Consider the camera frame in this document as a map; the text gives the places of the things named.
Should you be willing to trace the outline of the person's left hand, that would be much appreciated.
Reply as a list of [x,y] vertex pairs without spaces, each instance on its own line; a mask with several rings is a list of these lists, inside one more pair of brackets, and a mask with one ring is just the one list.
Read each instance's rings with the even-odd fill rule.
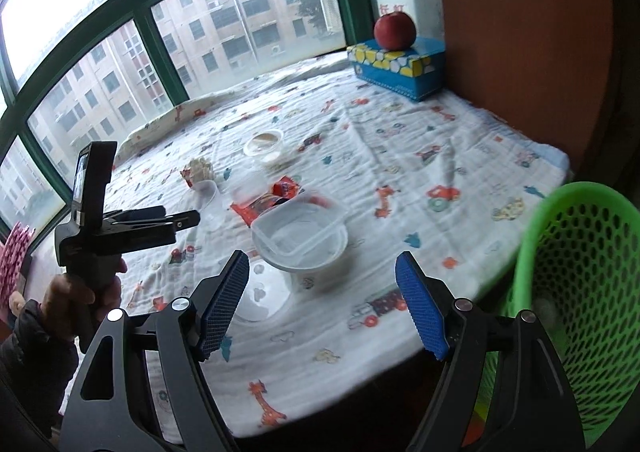
[[120,275],[127,272],[122,256],[107,258],[100,264],[107,275],[107,286],[94,293],[81,277],[63,273],[50,282],[40,304],[41,319],[47,332],[73,342],[76,337],[91,342],[104,318],[122,302]]

